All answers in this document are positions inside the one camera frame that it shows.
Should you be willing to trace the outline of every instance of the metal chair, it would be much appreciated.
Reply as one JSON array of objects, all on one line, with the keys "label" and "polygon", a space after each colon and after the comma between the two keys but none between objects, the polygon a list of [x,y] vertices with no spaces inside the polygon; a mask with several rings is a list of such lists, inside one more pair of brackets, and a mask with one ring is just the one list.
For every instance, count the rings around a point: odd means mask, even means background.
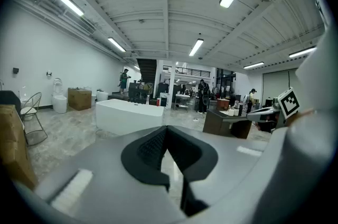
[{"label": "metal chair", "polygon": [[34,131],[31,131],[29,133],[26,133],[26,135],[30,134],[30,133],[33,133],[33,132],[37,132],[37,131],[43,131],[46,135],[46,137],[37,142],[37,143],[34,143],[34,144],[28,144],[28,146],[33,146],[33,145],[37,145],[41,142],[43,142],[46,138],[48,138],[48,135],[46,133],[46,131],[43,129],[40,121],[39,121],[39,118],[37,117],[37,111],[39,110],[39,105],[40,105],[40,100],[41,100],[41,96],[42,96],[42,93],[41,92],[38,92],[36,94],[34,94],[26,103],[25,105],[23,106],[23,108],[21,109],[21,112],[20,112],[20,116],[21,116],[21,120],[22,122],[25,124],[25,116],[35,116],[41,129],[39,130],[34,130]]}]

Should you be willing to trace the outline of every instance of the freestanding bathtub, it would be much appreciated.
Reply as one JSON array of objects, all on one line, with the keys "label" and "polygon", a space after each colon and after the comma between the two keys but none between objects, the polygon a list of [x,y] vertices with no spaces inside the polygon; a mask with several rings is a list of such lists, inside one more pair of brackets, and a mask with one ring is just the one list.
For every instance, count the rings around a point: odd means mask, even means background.
[{"label": "freestanding bathtub", "polygon": [[117,135],[125,135],[162,124],[163,107],[118,99],[96,103],[97,127]]}]

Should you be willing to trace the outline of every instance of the brown box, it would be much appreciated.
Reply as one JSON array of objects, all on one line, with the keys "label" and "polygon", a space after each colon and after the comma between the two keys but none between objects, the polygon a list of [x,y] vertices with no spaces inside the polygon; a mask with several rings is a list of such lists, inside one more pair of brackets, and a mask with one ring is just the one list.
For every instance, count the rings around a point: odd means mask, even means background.
[{"label": "brown box", "polygon": [[91,108],[91,91],[68,88],[68,105],[76,110]]},{"label": "brown box", "polygon": [[22,122],[14,105],[0,105],[0,159],[10,178],[34,189],[37,179],[27,153]]}]

